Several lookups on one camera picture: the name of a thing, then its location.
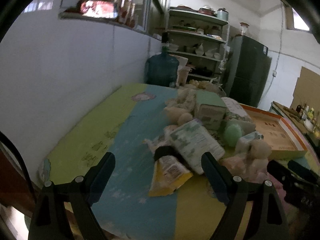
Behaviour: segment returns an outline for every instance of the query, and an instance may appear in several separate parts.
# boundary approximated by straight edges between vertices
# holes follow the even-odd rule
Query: food package
[[[219,129],[226,109],[225,103],[216,93],[197,90],[195,117],[200,119],[207,129]]]
[[[159,147],[169,146],[171,144],[167,140],[158,141],[158,138],[154,141],[145,139],[143,142],[148,144],[153,155]],[[151,187],[148,195],[150,197],[170,195],[191,177],[192,173],[184,167],[176,157],[171,155],[163,156],[155,161]]]
[[[263,134],[258,131],[254,131],[239,138],[236,143],[235,154],[249,152],[250,144],[255,139],[263,139]]]
[[[185,123],[169,135],[172,145],[182,155],[190,167],[198,174],[203,174],[201,156],[210,152],[218,160],[224,149],[196,120]]]
[[[227,125],[240,125],[244,132],[244,135],[247,135],[255,131],[255,123],[252,121],[250,116],[237,101],[227,97],[223,97],[221,99],[227,106],[226,117],[224,118],[224,120],[226,120],[228,123]]]

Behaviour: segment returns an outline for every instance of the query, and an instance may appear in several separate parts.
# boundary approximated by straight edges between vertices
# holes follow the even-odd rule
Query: shelf
[[[224,25],[228,24],[227,21],[220,20],[214,16],[210,16],[210,15],[206,15],[206,14],[202,14],[202,13],[197,13],[197,12],[184,11],[184,10],[170,9],[169,15],[170,16],[192,18],[195,20],[205,21],[205,22],[217,24],[220,26],[224,26]]]
[[[214,37],[210,37],[207,35],[203,35],[203,34],[199,34],[199,33],[194,33],[194,32],[185,32],[185,31],[179,31],[179,30],[172,30],[172,29],[168,29],[168,32],[170,33],[176,33],[176,34],[182,34],[182,35],[189,35],[189,36],[196,36],[196,37],[201,37],[203,39],[207,39],[210,41],[215,41],[217,43],[226,43],[224,40],[219,40],[216,39]]]
[[[202,79],[207,79],[207,80],[212,80],[214,79],[213,77],[205,77],[205,76],[201,76],[201,75],[198,75],[198,74],[188,74],[188,76],[190,77],[197,77],[197,78],[202,78]]]
[[[169,50],[168,52],[176,53],[176,54],[182,54],[182,55],[190,55],[190,56],[193,56],[193,57],[207,58],[207,59],[210,59],[210,60],[221,62],[221,60],[213,58],[213,57],[199,56],[199,55],[193,54],[193,53],[187,53],[187,52],[181,52],[181,51],[172,51],[172,50]]]

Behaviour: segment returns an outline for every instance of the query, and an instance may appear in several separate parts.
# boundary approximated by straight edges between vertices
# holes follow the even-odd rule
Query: paper box
[[[216,93],[197,90],[195,117],[200,119],[207,129],[219,129],[226,109],[226,104]]]
[[[307,146],[298,130],[291,127],[289,120],[280,115],[242,105],[256,124],[256,130],[263,134],[264,140],[271,146],[272,159],[296,159],[306,154]]]

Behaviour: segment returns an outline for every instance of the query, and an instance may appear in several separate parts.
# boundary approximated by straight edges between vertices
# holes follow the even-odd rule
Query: blue water bottle
[[[145,83],[164,87],[175,87],[179,61],[168,54],[168,33],[162,34],[162,52],[154,55],[145,64]]]

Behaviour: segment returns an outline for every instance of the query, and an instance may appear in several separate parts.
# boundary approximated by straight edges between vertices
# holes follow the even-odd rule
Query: box lid
[[[198,105],[226,107],[223,100],[214,92],[197,90],[196,100]]]

